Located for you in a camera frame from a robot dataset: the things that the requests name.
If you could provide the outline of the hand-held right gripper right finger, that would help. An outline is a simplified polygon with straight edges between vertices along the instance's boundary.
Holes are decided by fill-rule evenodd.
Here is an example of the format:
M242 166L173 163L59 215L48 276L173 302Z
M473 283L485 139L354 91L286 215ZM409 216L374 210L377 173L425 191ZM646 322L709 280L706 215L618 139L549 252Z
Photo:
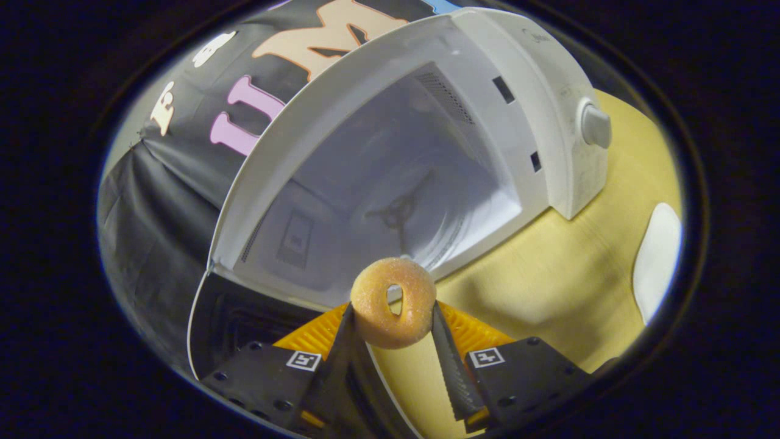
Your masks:
M592 381L540 337L515 340L440 301L431 333L454 416L468 432L526 427Z

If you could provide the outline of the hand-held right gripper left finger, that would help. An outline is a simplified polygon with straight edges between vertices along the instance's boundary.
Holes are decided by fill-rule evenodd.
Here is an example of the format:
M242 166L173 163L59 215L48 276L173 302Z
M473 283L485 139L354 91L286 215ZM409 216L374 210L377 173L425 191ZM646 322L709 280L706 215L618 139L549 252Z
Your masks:
M333 437L355 338L353 306L345 303L274 344L248 342L201 380L254 419L305 437Z

